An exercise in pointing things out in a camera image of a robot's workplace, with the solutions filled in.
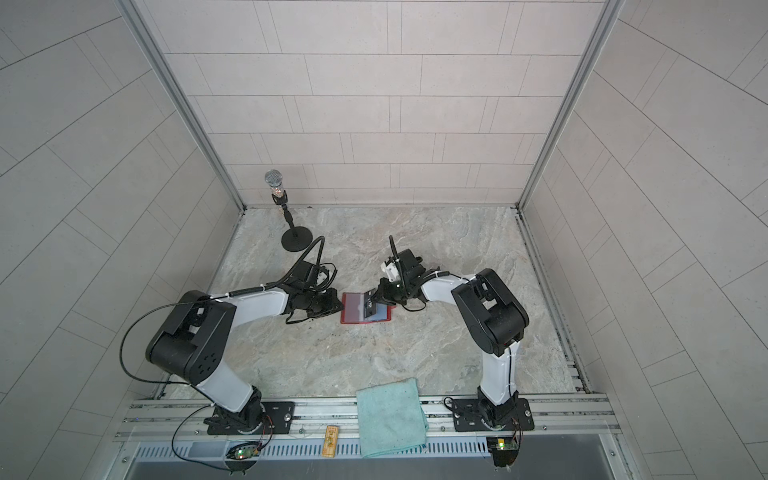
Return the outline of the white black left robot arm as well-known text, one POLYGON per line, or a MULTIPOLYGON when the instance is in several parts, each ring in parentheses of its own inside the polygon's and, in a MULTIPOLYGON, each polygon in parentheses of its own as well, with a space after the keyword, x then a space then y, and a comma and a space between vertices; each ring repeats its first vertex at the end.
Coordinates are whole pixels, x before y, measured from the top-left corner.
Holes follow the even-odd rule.
POLYGON ((185 293, 146 349, 146 360, 176 375, 214 403, 204 422, 210 434, 250 434, 266 422, 261 392, 243 381, 224 360, 232 330, 280 315, 305 312, 307 320, 343 309, 332 287, 336 268, 300 260, 276 282, 212 297, 185 293))

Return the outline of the red card holder wallet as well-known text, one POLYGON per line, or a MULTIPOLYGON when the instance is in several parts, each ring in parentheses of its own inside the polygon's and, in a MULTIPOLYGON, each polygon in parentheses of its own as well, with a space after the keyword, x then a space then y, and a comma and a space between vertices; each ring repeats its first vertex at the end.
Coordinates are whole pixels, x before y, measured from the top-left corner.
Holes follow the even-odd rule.
POLYGON ((363 325, 371 323, 389 322, 392 319, 393 307, 374 299, 373 291, 363 293, 344 292, 342 295, 343 310, 341 311, 341 324, 363 325), (370 318, 363 317, 363 302, 371 298, 378 304, 377 314, 370 318))

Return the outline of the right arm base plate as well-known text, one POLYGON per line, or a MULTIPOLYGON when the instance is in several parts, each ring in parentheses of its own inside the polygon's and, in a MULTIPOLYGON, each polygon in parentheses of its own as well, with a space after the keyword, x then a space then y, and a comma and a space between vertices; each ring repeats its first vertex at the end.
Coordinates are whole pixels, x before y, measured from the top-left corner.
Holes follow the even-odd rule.
POLYGON ((444 397, 443 405, 452 414, 457 432, 532 431, 535 428, 529 402, 513 397, 502 405, 494 405, 483 396, 460 399, 444 397))

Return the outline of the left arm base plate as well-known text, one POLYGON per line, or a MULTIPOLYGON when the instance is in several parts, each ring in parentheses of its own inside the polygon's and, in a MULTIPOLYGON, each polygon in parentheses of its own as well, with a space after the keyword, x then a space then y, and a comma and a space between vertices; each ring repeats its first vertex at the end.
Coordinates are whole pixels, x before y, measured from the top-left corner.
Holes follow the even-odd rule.
POLYGON ((294 402, 251 400, 237 413, 216 406, 203 422, 208 435, 287 434, 294 410, 294 402))

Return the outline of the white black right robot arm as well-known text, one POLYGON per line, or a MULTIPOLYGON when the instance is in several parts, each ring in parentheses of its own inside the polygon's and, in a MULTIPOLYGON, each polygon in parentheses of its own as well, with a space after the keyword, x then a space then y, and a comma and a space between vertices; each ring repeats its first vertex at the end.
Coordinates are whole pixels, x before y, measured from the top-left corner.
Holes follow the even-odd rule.
POLYGON ((483 352, 477 400, 465 404, 450 400, 448 409, 454 416, 468 422, 478 419, 480 429, 533 430, 529 403, 519 396, 515 382, 517 353, 530 319, 500 276, 489 268, 470 277, 426 269, 422 258, 409 249, 393 249, 382 271, 378 286, 364 294, 366 312, 376 304, 405 308, 412 299, 453 305, 483 352))

